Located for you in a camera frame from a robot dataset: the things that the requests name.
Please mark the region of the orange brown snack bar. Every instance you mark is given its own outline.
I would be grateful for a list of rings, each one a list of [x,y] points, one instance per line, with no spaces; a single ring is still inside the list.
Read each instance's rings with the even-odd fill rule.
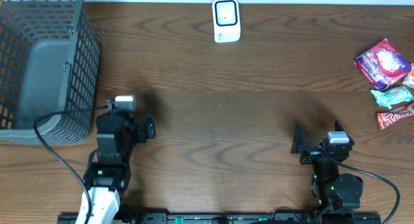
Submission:
[[[376,120],[380,129],[386,129],[398,120],[413,116],[413,102],[388,113],[377,113]]]

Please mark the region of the teal snack packet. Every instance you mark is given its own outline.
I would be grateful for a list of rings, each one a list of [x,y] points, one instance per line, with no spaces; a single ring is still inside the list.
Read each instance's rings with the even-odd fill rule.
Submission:
[[[388,109],[391,109],[392,105],[413,101],[413,95],[404,86],[395,87],[385,92],[377,90],[370,90],[370,92],[380,107],[387,107]]]

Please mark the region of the red purple snack bag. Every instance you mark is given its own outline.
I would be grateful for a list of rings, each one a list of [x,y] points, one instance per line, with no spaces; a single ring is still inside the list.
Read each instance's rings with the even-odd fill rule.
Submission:
[[[388,39],[359,55],[354,64],[378,90],[384,90],[408,75],[410,62]]]

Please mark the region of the orange juice carton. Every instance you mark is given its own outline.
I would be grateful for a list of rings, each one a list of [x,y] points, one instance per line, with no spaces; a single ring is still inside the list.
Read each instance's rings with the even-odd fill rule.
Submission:
[[[404,77],[402,84],[410,88],[414,88],[414,64],[411,64],[410,72]]]

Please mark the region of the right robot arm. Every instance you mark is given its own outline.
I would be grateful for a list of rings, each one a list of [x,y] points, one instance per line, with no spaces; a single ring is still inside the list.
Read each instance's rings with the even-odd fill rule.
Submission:
[[[354,211],[360,207],[364,182],[353,174],[341,174],[339,164],[349,157],[354,141],[339,122],[318,146],[307,146],[299,124],[295,125],[291,154],[300,156],[300,164],[313,168],[311,191],[321,207],[309,217],[315,223],[356,223]]]

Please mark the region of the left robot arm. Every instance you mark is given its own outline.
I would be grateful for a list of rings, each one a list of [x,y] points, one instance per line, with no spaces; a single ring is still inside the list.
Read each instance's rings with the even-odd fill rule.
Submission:
[[[133,115],[107,113],[97,117],[98,149],[90,154],[83,176],[86,191],[77,223],[121,223],[133,221],[119,216],[122,197],[131,178],[130,158],[138,143],[156,136],[154,117],[135,122]]]

